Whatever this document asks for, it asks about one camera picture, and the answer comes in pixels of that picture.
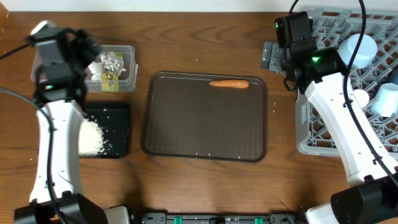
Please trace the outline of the white tissue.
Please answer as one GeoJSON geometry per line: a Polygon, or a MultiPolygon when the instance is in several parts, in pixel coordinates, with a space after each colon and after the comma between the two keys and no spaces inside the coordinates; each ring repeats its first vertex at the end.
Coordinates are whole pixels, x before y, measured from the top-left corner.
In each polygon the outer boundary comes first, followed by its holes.
{"type": "Polygon", "coordinates": [[[91,80],[117,80],[126,69],[119,62],[93,62],[88,66],[91,80]]]}

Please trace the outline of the orange carrot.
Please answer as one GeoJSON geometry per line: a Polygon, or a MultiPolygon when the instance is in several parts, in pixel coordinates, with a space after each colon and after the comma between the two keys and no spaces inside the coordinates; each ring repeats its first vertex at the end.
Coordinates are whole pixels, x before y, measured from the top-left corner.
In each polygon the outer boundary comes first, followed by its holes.
{"type": "Polygon", "coordinates": [[[245,89],[249,87],[249,82],[246,80],[220,80],[209,82],[214,87],[225,87],[225,88],[239,88],[245,89]]]}

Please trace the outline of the green snack wrapper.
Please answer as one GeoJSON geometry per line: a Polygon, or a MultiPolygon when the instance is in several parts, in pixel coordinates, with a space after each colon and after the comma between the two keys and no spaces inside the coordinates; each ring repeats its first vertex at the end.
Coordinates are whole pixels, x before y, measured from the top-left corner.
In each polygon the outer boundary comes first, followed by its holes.
{"type": "Polygon", "coordinates": [[[101,91],[118,92],[119,76],[125,71],[121,53],[102,52],[101,59],[101,91]]]}

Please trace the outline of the white rice pile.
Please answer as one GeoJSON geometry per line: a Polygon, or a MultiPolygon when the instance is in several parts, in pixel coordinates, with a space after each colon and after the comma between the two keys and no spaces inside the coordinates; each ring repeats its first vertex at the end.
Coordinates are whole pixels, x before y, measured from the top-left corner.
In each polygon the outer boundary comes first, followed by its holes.
{"type": "Polygon", "coordinates": [[[107,154],[103,128],[96,122],[84,119],[80,126],[78,148],[81,157],[100,157],[107,154]]]}

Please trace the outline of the light blue bowl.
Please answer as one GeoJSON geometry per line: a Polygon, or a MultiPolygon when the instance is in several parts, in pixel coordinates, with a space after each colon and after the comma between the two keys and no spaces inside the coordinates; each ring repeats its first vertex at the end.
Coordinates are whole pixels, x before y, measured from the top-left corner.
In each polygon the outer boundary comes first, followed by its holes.
{"type": "MultiPolygon", "coordinates": [[[[338,48],[338,53],[345,64],[349,64],[349,61],[354,52],[354,48],[358,43],[359,36],[360,34],[352,35],[340,44],[338,48]]],[[[352,67],[366,68],[372,62],[376,54],[376,41],[372,37],[364,34],[361,45],[359,46],[358,52],[354,58],[352,67]]]]}

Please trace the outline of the white pink cup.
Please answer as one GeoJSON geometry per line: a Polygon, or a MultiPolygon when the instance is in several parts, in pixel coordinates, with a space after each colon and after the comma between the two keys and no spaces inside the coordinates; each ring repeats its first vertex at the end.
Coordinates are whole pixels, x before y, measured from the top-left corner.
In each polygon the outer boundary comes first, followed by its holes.
{"type": "Polygon", "coordinates": [[[355,89],[353,90],[354,96],[361,108],[364,108],[369,103],[369,95],[365,90],[355,89]]]}

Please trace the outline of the light blue cup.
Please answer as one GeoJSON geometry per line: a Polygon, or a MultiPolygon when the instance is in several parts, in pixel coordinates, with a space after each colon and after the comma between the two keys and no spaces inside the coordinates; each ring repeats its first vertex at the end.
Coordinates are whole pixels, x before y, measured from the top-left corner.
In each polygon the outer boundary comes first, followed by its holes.
{"type": "Polygon", "coordinates": [[[382,117],[391,117],[397,114],[397,85],[385,83],[376,93],[376,101],[371,106],[371,111],[382,117]]]}

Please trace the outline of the dark blue plate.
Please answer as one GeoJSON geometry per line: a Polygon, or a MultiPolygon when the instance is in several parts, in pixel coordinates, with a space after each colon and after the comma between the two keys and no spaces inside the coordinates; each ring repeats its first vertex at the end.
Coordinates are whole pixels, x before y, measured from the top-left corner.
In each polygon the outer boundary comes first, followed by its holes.
{"type": "Polygon", "coordinates": [[[388,82],[398,85],[398,69],[391,73],[391,76],[388,78],[388,82]]]}

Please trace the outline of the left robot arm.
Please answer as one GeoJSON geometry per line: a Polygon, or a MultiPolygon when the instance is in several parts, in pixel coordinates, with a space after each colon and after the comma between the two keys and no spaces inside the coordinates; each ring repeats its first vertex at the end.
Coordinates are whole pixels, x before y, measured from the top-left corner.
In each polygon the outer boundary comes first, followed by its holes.
{"type": "Polygon", "coordinates": [[[39,160],[29,205],[14,223],[107,223],[105,211],[83,195],[78,138],[86,97],[85,69],[101,53],[83,29],[37,31],[33,43],[42,63],[35,69],[34,104],[40,128],[39,160]]]}

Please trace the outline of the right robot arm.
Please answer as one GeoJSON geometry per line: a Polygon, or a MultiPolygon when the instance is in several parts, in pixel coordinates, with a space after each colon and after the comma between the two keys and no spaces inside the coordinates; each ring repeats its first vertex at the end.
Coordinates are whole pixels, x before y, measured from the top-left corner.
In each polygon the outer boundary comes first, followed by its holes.
{"type": "Polygon", "coordinates": [[[397,161],[382,145],[344,75],[333,48],[306,47],[297,55],[277,42],[265,42],[263,69],[288,59],[298,92],[307,97],[326,125],[345,167],[349,188],[330,202],[308,209],[307,223],[379,223],[397,216],[397,161]]]}

